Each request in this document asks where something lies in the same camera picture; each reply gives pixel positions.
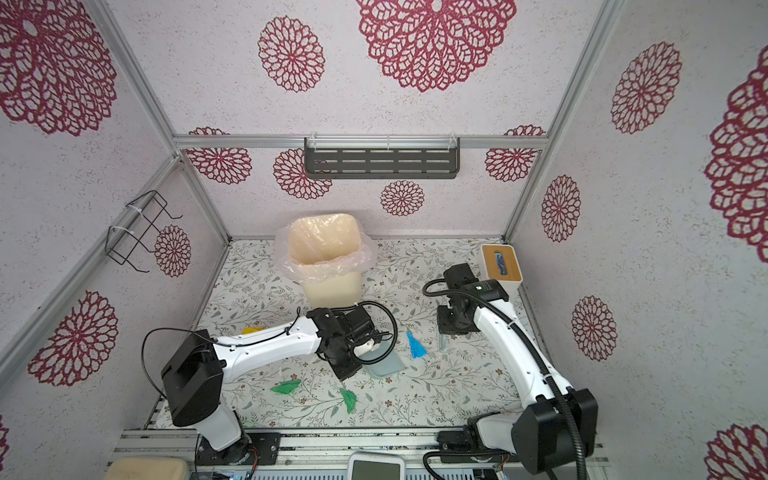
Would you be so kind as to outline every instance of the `blue plastic scrap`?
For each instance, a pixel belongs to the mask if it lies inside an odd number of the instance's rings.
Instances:
[[[424,346],[417,339],[413,338],[410,332],[407,332],[406,335],[408,336],[408,342],[411,344],[411,358],[420,359],[427,354]]]

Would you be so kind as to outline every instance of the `white device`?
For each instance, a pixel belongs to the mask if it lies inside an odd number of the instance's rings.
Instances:
[[[355,453],[349,457],[347,480],[406,480],[406,463],[400,457]]]
[[[364,306],[384,310],[392,332],[376,329]],[[259,332],[210,338],[206,330],[190,332],[162,370],[165,396],[176,426],[193,427],[224,463],[243,461],[250,454],[250,437],[240,420],[220,401],[221,385],[268,363],[317,353],[339,380],[354,375],[363,365],[387,357],[396,344],[397,323],[381,303],[362,301],[340,309],[314,309],[285,323]],[[359,356],[377,350],[382,338],[392,340],[375,359]]]

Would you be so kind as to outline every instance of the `red floral pattern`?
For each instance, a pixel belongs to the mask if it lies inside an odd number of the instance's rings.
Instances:
[[[202,127],[190,135],[228,135],[218,128]],[[250,157],[245,148],[190,148],[187,156],[197,171],[220,184],[238,184],[250,175]]]
[[[0,103],[11,120],[78,136],[111,115],[117,72],[76,0],[4,0]]]
[[[190,239],[181,228],[167,225],[154,242],[154,259],[168,276],[180,276],[187,271],[192,258]]]
[[[424,190],[407,180],[398,180],[384,187],[381,196],[382,207],[397,217],[415,213],[424,204]]]
[[[274,18],[266,24],[259,39],[259,58],[270,78],[288,91],[314,87],[326,68],[317,37],[295,18]]]
[[[586,296],[579,300],[571,318],[571,330],[578,348],[593,360],[607,359],[616,348],[614,314],[599,298]]]
[[[542,136],[547,132],[541,127],[520,125],[504,135]],[[534,148],[492,148],[485,154],[485,169],[496,180],[504,182],[525,178],[531,170],[537,152]]]
[[[272,168],[280,188],[296,198],[309,200],[322,197],[333,185],[332,180],[313,180],[307,177],[304,150],[301,148],[280,152]]]
[[[2,424],[0,416],[0,472],[2,472],[2,463],[5,460],[5,454],[8,453],[8,429]]]
[[[680,82],[680,52],[664,41],[651,45],[621,74],[611,115],[616,129],[633,134],[664,113]]]
[[[768,263],[768,46],[757,68],[730,92],[723,123],[710,135],[710,206],[728,219],[728,235],[746,240]]]
[[[541,225],[553,242],[568,238],[581,214],[581,199],[576,182],[568,175],[555,178],[541,202]]]
[[[466,81],[504,41],[513,0],[357,0],[360,33],[382,73],[402,87],[445,90]]]
[[[118,318],[99,292],[85,292],[59,323],[27,371],[40,383],[73,386],[97,372],[109,359],[118,336]]]
[[[707,442],[707,480],[765,480],[768,478],[768,432],[760,425],[731,425]]]

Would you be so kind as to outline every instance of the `trash can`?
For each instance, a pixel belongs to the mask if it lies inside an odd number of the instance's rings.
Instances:
[[[361,300],[360,274],[376,264],[376,245],[348,214],[304,217],[275,237],[276,263],[304,289],[312,308]]]

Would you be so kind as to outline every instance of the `tissue box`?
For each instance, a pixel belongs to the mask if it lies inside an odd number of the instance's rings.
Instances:
[[[480,280],[498,280],[507,293],[523,283],[518,258],[512,245],[487,243],[480,246]]]

